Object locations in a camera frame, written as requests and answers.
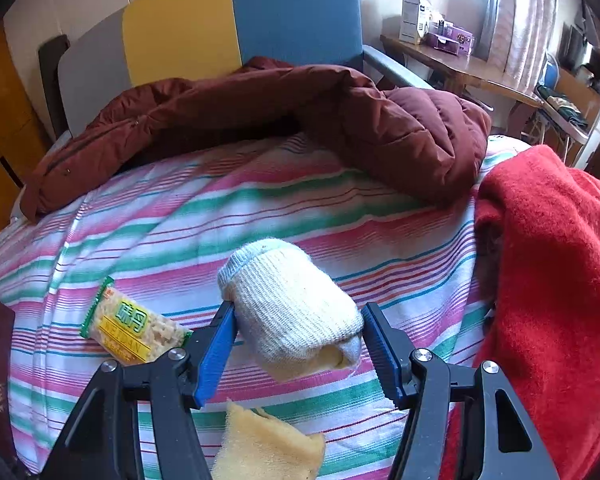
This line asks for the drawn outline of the white carton on table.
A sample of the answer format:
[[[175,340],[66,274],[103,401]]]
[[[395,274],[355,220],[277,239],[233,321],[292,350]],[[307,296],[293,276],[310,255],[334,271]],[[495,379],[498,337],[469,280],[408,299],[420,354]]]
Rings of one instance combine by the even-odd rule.
[[[427,32],[429,17],[428,0],[402,0],[399,39],[408,44],[419,44]]]

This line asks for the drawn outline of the purple tissue box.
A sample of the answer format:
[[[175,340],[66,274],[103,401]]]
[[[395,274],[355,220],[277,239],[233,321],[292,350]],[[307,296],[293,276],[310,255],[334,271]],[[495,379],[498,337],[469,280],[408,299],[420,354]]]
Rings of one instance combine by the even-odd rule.
[[[428,47],[456,56],[471,55],[474,47],[474,35],[468,30],[455,26],[444,26],[442,32],[430,29],[424,36]]]

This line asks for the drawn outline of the white sock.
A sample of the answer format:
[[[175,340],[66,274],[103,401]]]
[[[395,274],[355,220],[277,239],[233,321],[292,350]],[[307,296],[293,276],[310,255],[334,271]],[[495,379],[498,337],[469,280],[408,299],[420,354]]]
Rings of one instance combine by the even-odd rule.
[[[353,299],[300,247],[265,238],[218,272],[254,358],[276,382],[358,364],[363,318]]]

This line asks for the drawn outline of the green yellow cracker packet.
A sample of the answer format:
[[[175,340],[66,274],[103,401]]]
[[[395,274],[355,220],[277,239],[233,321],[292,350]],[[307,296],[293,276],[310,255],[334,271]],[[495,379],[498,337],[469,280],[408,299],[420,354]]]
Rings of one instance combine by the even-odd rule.
[[[181,347],[190,331],[119,292],[107,276],[86,312],[80,335],[96,341],[122,364],[136,365]]]

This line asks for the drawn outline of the grey yellow blue chair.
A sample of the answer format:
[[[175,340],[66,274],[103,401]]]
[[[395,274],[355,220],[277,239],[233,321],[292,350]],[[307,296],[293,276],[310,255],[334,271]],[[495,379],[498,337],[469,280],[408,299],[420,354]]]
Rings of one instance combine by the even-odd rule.
[[[65,129],[78,136],[111,100],[139,84],[222,76],[254,56],[356,70],[369,65],[397,86],[428,86],[364,44],[360,0],[135,0],[58,58]]]

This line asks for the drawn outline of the yellow sponge block front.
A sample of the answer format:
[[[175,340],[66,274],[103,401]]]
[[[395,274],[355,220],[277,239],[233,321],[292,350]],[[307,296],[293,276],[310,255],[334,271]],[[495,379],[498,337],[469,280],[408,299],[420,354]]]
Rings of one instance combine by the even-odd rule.
[[[315,479],[325,448],[324,434],[302,434],[262,408],[248,410],[228,401],[211,475],[227,480]]]

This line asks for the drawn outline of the red fleece blanket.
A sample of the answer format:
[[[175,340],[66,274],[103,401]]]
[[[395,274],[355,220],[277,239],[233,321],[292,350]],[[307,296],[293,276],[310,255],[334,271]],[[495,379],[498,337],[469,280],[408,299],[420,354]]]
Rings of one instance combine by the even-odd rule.
[[[600,180],[527,148],[483,178],[475,231],[498,257],[477,358],[504,370],[558,474],[584,479],[600,463]]]

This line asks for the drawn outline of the wooden wardrobe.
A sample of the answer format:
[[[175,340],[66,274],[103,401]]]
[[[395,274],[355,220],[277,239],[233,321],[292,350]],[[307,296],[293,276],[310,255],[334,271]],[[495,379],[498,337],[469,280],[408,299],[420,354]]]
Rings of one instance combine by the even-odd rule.
[[[0,25],[0,231],[23,183],[50,148],[50,137],[38,119],[10,55]]]

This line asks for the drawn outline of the black rolled mat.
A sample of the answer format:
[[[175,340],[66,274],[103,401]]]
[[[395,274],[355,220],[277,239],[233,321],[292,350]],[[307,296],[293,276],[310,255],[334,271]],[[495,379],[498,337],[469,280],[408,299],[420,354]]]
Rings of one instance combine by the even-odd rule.
[[[38,67],[40,68],[46,107],[56,139],[68,129],[64,104],[61,99],[58,70],[60,59],[69,48],[70,41],[66,35],[59,35],[47,40],[38,48]]]

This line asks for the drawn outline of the striped bed sheet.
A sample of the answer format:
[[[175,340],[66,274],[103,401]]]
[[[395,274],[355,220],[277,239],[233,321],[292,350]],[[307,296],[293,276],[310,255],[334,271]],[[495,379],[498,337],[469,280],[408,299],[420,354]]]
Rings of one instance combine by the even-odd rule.
[[[20,458],[41,470],[104,359],[80,327],[105,278],[203,326],[221,302],[219,268],[261,238],[300,246],[414,344],[470,363],[493,306],[474,213],[468,194],[445,209],[419,205],[299,134],[156,162],[37,224],[11,224],[0,233],[0,301],[16,316],[8,398]]]

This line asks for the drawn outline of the wooden side table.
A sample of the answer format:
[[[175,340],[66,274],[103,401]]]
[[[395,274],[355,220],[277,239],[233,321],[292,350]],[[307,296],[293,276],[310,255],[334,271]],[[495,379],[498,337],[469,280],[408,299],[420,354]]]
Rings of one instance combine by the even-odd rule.
[[[542,106],[542,101],[532,90],[525,89],[514,77],[480,58],[456,56],[434,50],[426,44],[409,44],[385,35],[381,35],[380,40],[388,55],[400,53],[442,73],[446,91],[460,96],[468,87],[475,87],[514,100],[516,105],[507,118],[506,133],[510,136],[520,138],[534,111]]]

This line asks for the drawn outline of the maroon puffer jacket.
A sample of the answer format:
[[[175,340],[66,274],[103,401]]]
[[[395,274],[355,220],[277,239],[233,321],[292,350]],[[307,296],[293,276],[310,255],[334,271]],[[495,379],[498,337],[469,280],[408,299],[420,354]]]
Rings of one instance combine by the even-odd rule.
[[[484,110],[450,92],[382,91],[350,67],[256,56],[223,77],[169,78],[122,92],[38,163],[20,207],[35,222],[119,172],[297,133],[390,188],[443,205],[474,184],[490,130]]]

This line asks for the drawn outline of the pink curtain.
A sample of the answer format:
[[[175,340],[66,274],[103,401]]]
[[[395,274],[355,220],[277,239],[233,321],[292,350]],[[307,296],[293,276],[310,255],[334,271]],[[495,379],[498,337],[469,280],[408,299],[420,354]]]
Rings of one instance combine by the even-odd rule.
[[[557,0],[488,0],[475,52],[521,88],[539,79],[550,44]]]

